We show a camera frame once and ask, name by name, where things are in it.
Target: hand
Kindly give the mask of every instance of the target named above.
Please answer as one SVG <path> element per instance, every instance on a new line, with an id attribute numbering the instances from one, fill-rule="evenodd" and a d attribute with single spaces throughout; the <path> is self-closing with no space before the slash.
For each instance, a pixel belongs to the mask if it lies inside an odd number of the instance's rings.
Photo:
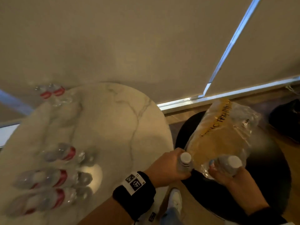
<path id="1" fill-rule="evenodd" d="M 185 173 L 177 170 L 178 158 L 183 152 L 185 152 L 185 150 L 181 148 L 176 148 L 171 152 L 165 152 L 144 171 L 155 188 L 168 186 L 174 181 L 187 179 L 191 176 L 189 172 Z"/>
<path id="2" fill-rule="evenodd" d="M 229 177 L 212 166 L 209 167 L 208 173 L 228 189 L 247 215 L 269 207 L 254 179 L 244 167 L 240 167 L 234 177 Z"/>

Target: black wristband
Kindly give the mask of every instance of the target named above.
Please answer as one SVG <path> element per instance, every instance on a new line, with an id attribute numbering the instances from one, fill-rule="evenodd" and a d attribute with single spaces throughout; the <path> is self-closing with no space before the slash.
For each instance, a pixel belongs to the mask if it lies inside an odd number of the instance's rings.
<path id="1" fill-rule="evenodd" d="M 112 197 L 119 202 L 134 221 L 137 221 L 151 208 L 155 194 L 155 187 L 149 177 L 138 171 L 129 175 L 122 185 L 114 190 Z"/>
<path id="2" fill-rule="evenodd" d="M 255 225 L 280 225 L 285 224 L 287 221 L 279 215 L 274 209 L 268 207 L 254 212 L 249 216 L 249 224 Z"/>

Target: white sneaker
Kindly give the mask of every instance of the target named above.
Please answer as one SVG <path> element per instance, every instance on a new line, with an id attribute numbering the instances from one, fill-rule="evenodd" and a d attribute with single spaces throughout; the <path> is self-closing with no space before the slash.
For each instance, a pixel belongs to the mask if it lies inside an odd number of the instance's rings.
<path id="1" fill-rule="evenodd" d="M 176 188 L 171 190 L 169 196 L 168 208 L 172 207 L 176 208 L 180 215 L 182 209 L 182 198 L 179 189 Z"/>

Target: left hand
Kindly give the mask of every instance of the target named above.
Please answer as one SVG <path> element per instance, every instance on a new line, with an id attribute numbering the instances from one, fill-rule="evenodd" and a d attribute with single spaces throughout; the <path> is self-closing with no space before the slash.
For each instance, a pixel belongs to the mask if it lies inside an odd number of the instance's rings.
<path id="1" fill-rule="evenodd" d="M 189 172 L 177 170 L 178 158 L 183 152 L 185 150 L 181 148 L 165 152 L 144 171 L 155 188 L 168 186 L 174 181 L 184 180 L 191 176 Z"/>

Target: shoe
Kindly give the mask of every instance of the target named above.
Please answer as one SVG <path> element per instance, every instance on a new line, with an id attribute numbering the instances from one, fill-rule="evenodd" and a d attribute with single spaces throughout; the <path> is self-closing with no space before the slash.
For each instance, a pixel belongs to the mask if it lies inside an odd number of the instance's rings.
<path id="1" fill-rule="evenodd" d="M 300 144 L 300 100 L 276 107 L 269 115 L 270 125 Z"/>
<path id="2" fill-rule="evenodd" d="M 180 215 L 182 209 L 182 198 L 179 189 L 176 188 L 171 190 L 169 196 L 168 209 L 172 207 L 176 208 Z"/>

